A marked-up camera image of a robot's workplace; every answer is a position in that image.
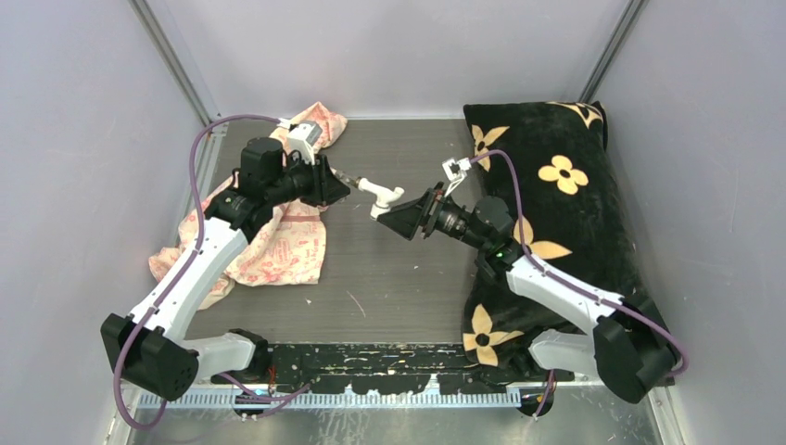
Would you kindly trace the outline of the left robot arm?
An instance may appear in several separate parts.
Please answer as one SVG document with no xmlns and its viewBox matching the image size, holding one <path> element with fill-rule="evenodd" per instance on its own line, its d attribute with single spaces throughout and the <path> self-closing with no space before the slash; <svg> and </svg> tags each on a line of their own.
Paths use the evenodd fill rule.
<svg viewBox="0 0 786 445">
<path fill-rule="evenodd" d="M 188 340 L 198 308 L 231 262 L 245 250 L 274 210 L 300 201 L 327 207 L 350 189 L 327 156 L 285 150 L 273 138 L 252 139 L 229 186 L 197 213 L 197 234 L 158 285 L 127 315 L 110 314 L 100 328 L 113 383 L 126 381 L 175 401 L 197 381 L 220 375 L 264 379 L 272 366 L 268 341 L 245 329 Z"/>
</svg>

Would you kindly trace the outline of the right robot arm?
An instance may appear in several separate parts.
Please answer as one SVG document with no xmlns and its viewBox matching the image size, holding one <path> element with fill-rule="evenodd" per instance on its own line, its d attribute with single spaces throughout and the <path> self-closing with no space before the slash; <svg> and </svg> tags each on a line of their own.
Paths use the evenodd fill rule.
<svg viewBox="0 0 786 445">
<path fill-rule="evenodd" d="M 575 334 L 540 331 L 514 356 L 525 380 L 561 370 L 600 379 L 619 399 L 641 401 L 663 380 L 688 368 L 687 353 L 650 301 L 626 298 L 551 266 L 513 236 L 505 201 L 483 197 L 472 209 L 457 204 L 442 183 L 414 200 L 374 205 L 371 217 L 411 240 L 439 232 L 476 249 L 480 274 L 572 324 Z"/>
</svg>

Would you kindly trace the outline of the white plastic water faucet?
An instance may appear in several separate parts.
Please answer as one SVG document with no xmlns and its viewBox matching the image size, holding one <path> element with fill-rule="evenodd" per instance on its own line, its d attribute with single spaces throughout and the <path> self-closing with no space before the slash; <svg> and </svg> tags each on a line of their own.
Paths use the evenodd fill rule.
<svg viewBox="0 0 786 445">
<path fill-rule="evenodd" d="M 370 193 L 375 196 L 374 204 L 370 210 L 370 217 L 374 221 L 376 221 L 380 215 L 389 212 L 393 205 L 402 198 L 405 193 L 402 187 L 396 186 L 390 189 L 375 184 L 367 178 L 361 178 L 358 181 L 357 188 L 362 192 Z"/>
</svg>

